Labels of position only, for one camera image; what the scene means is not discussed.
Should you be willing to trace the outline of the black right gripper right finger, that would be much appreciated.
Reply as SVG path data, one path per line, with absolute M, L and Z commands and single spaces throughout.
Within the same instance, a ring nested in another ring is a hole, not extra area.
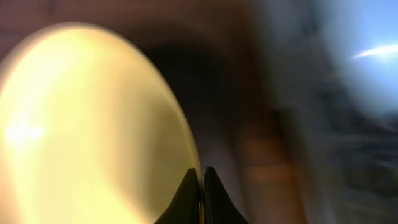
M 234 206 L 213 167 L 206 168 L 203 184 L 206 224 L 248 224 Z

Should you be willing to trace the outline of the light blue bowl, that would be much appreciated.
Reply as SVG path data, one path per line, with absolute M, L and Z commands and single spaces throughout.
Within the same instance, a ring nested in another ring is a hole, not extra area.
M 360 112 L 397 112 L 397 0 L 326 0 L 321 35 Z

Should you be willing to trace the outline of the yellow plate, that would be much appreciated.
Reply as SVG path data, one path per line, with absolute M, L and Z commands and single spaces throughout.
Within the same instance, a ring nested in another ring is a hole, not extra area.
M 1 62 L 1 222 L 155 223 L 194 168 L 184 113 L 130 41 L 52 25 Z

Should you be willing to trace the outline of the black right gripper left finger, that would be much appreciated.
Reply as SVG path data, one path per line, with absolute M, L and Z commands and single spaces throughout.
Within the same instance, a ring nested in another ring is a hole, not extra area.
M 155 224 L 199 224 L 200 189 L 194 168 L 187 170 L 171 203 Z

